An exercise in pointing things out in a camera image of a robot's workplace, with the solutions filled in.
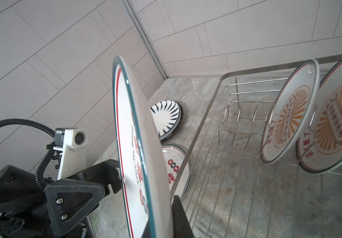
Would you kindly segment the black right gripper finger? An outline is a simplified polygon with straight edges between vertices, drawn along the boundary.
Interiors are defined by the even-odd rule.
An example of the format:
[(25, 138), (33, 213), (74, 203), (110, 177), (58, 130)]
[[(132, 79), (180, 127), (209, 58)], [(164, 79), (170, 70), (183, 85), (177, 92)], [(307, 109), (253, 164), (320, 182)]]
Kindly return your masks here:
[(173, 198), (172, 213), (174, 238), (194, 238), (182, 202), (177, 195)]

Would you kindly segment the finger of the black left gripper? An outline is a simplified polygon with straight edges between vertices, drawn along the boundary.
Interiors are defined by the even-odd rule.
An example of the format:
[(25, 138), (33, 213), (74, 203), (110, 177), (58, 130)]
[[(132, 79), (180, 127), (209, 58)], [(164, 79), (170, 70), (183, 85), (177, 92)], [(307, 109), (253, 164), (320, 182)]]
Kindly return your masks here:
[(86, 168), (75, 174), (76, 179), (80, 181), (93, 182), (101, 184), (105, 189), (105, 194), (118, 193), (122, 189), (120, 179), (119, 161), (109, 159)]

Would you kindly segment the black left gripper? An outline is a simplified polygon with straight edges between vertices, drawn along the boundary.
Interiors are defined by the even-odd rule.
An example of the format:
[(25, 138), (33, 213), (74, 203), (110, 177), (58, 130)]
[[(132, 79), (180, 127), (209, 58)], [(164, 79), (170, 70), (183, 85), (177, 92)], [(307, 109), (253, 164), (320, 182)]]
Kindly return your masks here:
[(0, 236), (90, 238), (86, 216), (104, 197), (102, 184), (72, 179), (42, 189), (33, 174), (7, 165), (0, 170)]

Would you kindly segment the large red characters plate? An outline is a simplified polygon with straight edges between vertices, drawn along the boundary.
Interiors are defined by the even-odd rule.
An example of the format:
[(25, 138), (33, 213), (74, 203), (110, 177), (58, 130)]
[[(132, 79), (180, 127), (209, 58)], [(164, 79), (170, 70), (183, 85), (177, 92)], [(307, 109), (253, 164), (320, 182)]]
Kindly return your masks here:
[(131, 238), (172, 238), (167, 170), (148, 100), (121, 56), (112, 67), (116, 144)]

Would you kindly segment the white plate red characters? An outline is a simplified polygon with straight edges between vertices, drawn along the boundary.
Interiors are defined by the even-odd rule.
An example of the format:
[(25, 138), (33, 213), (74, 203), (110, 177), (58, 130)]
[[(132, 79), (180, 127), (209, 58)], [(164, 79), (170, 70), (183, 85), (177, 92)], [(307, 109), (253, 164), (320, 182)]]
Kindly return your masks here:
[[(176, 145), (163, 145), (162, 151), (164, 154), (164, 159), (167, 167), (169, 187), (170, 189), (172, 189), (177, 178), (177, 175), (181, 172), (180, 167), (186, 156), (186, 153), (182, 148)], [(175, 195), (179, 196), (181, 200), (186, 195), (190, 185), (190, 171), (191, 164), (190, 161), (188, 161), (187, 165), (185, 166), (182, 172), (181, 178), (175, 191)]]

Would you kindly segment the white blue leaf plate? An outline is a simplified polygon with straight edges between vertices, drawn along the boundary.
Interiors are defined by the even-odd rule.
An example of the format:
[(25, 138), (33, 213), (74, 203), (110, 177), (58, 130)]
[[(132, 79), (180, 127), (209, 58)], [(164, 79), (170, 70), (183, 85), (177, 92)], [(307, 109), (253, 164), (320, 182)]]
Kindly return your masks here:
[(174, 100), (163, 100), (150, 107), (161, 142), (167, 140), (183, 119), (183, 108)]

